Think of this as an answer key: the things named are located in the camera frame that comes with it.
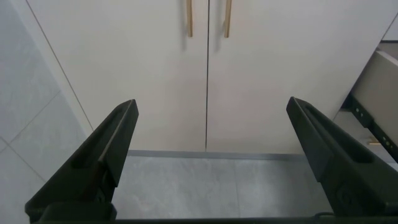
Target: floor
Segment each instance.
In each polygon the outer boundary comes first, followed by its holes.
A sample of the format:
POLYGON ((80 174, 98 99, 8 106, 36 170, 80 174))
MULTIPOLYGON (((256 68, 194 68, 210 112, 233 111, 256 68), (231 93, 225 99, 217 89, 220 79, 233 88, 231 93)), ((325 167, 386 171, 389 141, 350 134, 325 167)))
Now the floor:
POLYGON ((331 208, 307 162, 127 157, 122 218, 303 217, 331 208))

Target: cabinet door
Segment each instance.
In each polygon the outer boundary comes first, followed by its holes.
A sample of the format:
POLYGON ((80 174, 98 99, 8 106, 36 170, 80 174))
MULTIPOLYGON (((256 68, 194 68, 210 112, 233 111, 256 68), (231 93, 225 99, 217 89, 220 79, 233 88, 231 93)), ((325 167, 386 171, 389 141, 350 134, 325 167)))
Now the cabinet door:
POLYGON ((205 150, 208 1, 28 2, 93 128, 134 98, 131 149, 205 150))
POLYGON ((396 0, 210 1, 207 151, 302 153, 291 96, 333 118, 398 11, 396 0))

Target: white wall tile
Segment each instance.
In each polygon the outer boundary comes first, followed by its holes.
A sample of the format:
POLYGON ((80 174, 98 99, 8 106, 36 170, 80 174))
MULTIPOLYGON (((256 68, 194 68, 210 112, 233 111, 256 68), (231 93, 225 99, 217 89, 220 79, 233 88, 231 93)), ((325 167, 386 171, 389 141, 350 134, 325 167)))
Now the white wall tile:
POLYGON ((60 93, 11 142, 11 147, 49 180, 84 140, 81 126, 60 93))
POLYGON ((0 136, 11 140, 59 88, 8 0, 0 1, 0 136))
POLYGON ((0 153, 0 222, 29 223, 25 203, 44 181, 10 148, 0 153))

